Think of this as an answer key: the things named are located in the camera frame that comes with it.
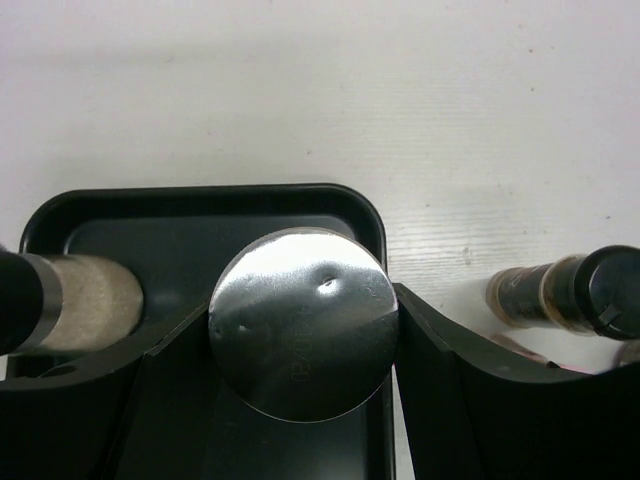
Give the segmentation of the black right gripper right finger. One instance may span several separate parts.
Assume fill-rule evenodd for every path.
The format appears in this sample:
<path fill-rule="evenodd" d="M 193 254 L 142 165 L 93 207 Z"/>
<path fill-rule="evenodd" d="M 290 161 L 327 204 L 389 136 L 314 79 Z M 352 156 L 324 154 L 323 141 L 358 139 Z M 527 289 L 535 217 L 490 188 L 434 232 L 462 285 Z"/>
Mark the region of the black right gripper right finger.
<path fill-rule="evenodd" d="M 396 286 L 395 367 L 419 479 L 635 479 L 639 368 L 549 367 Z"/>

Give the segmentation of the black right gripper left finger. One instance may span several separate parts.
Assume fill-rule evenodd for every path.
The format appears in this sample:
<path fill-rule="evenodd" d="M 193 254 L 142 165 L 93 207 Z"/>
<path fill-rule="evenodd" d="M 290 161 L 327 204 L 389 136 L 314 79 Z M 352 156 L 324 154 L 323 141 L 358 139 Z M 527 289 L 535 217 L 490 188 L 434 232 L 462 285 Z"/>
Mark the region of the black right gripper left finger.
<path fill-rule="evenodd" d="M 220 387 L 207 313 L 2 382 L 2 478 L 200 478 Z"/>

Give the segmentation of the chrome-top grinder bottle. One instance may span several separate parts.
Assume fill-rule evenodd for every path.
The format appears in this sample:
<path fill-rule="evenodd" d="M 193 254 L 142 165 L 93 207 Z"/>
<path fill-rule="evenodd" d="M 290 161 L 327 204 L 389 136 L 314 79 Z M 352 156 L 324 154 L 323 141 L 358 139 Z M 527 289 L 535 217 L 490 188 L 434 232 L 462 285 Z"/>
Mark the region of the chrome-top grinder bottle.
<path fill-rule="evenodd" d="M 1 353 L 76 355 L 127 337 L 143 290 L 122 265 L 87 255 L 1 251 Z"/>

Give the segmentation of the small dark pepper bottle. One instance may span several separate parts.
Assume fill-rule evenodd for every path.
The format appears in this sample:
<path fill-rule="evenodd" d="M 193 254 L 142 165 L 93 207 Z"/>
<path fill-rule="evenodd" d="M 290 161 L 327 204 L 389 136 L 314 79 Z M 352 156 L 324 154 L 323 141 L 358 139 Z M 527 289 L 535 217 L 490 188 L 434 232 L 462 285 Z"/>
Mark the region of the small dark pepper bottle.
<path fill-rule="evenodd" d="M 489 280 L 485 299 L 513 328 L 637 340 L 639 249 L 612 245 L 553 263 L 502 270 Z"/>

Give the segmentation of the tall blue-band silver-lid bottle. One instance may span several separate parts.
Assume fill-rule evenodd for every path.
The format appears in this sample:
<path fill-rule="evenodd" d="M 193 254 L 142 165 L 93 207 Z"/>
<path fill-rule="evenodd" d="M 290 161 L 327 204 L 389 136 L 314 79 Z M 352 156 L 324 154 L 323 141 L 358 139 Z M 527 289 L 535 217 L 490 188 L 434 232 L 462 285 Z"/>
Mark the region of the tall blue-band silver-lid bottle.
<path fill-rule="evenodd" d="M 377 260 L 324 228 L 264 235 L 220 275 L 208 333 L 226 384 L 273 419 L 318 423 L 381 387 L 399 341 L 399 301 Z"/>

